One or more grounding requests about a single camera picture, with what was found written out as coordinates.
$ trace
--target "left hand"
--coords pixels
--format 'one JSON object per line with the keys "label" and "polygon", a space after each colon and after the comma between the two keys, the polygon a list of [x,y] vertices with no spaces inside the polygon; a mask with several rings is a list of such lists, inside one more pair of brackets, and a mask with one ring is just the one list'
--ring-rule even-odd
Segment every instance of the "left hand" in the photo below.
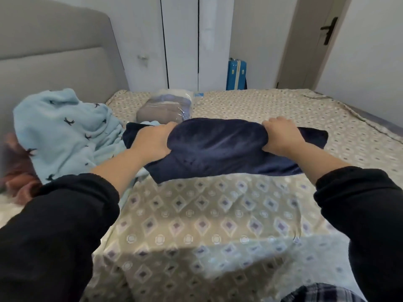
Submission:
{"label": "left hand", "polygon": [[139,130],[131,146],[141,155],[144,165],[165,158],[171,150],[167,146],[168,136],[178,125],[169,122],[166,125],[147,126]]}

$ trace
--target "plastic bag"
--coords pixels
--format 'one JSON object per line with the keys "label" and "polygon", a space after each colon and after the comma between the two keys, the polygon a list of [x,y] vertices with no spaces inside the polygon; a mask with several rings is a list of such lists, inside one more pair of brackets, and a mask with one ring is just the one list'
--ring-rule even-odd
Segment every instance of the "plastic bag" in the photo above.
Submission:
{"label": "plastic bag", "polygon": [[158,121],[166,124],[171,121],[182,123],[192,117],[194,105],[200,95],[192,91],[167,89],[153,93],[151,98],[138,110],[136,121]]}

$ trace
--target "door frame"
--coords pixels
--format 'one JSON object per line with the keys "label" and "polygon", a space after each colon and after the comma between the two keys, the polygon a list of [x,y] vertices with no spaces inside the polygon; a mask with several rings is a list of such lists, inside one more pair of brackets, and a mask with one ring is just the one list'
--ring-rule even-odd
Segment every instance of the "door frame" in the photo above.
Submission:
{"label": "door frame", "polygon": [[[341,14],[340,14],[339,19],[337,20],[336,27],[335,27],[335,29],[333,30],[333,35],[332,35],[332,37],[330,38],[330,42],[329,42],[328,49],[327,49],[327,51],[326,51],[325,57],[324,57],[324,59],[323,59],[323,61],[322,61],[322,64],[320,65],[320,69],[319,69],[318,74],[317,74],[317,76],[316,76],[315,83],[314,83],[314,85],[313,85],[313,87],[312,87],[313,89],[316,89],[316,87],[317,87],[317,85],[318,85],[318,83],[319,83],[320,76],[322,75],[324,66],[325,66],[327,60],[329,59],[330,52],[331,52],[332,49],[333,49],[333,46],[334,46],[334,44],[335,44],[335,40],[336,40],[336,38],[337,38],[337,35],[339,34],[340,27],[341,27],[341,25],[342,25],[343,22],[344,22],[344,18],[345,18],[345,16],[346,16],[346,13],[347,13],[348,8],[350,7],[350,4],[351,4],[351,0],[346,0],[346,1],[345,1],[343,10],[342,10],[342,12],[341,12]],[[293,25],[294,25],[294,23],[295,23],[295,19],[296,19],[297,12],[298,12],[298,9],[299,9],[299,8],[300,8],[300,0],[297,0],[297,4],[296,4],[295,10],[294,10],[293,19],[291,20],[291,26],[290,26],[290,29],[289,29],[289,31],[288,31],[287,40],[286,40],[286,43],[285,43],[285,46],[284,46],[283,55],[282,55],[282,57],[281,57],[281,62],[280,62],[280,66],[279,66],[279,71],[277,72],[277,77],[276,77],[276,82],[275,82],[275,88],[277,88],[277,86],[278,86],[278,84],[279,84],[279,80],[280,80],[280,77],[281,77],[281,72],[282,72],[283,67],[284,67],[285,57],[286,57],[287,50],[288,50],[288,47],[289,47],[289,44],[290,44],[290,38],[291,38],[291,33],[292,33],[291,30],[292,30]]]}

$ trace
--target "gray upholstered headboard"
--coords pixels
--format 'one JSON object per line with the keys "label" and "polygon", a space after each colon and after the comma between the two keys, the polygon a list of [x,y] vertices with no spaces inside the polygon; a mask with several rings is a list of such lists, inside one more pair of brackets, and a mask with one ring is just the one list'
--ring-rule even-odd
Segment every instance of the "gray upholstered headboard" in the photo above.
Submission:
{"label": "gray upholstered headboard", "polygon": [[91,103],[128,89],[108,16],[50,0],[0,0],[0,175],[13,108],[64,88]]}

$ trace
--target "hand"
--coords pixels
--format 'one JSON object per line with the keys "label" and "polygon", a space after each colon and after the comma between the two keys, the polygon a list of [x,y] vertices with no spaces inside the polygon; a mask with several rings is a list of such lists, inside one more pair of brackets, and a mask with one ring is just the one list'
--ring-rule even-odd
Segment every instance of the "hand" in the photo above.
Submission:
{"label": "hand", "polygon": [[266,128],[269,135],[269,142],[263,147],[263,150],[277,156],[290,157],[292,151],[305,144],[299,129],[293,121],[279,116],[264,121],[262,125]]}
{"label": "hand", "polygon": [[139,130],[131,146],[136,150],[144,164],[165,158],[171,150],[167,147],[168,136],[177,123],[167,125],[147,126]]}

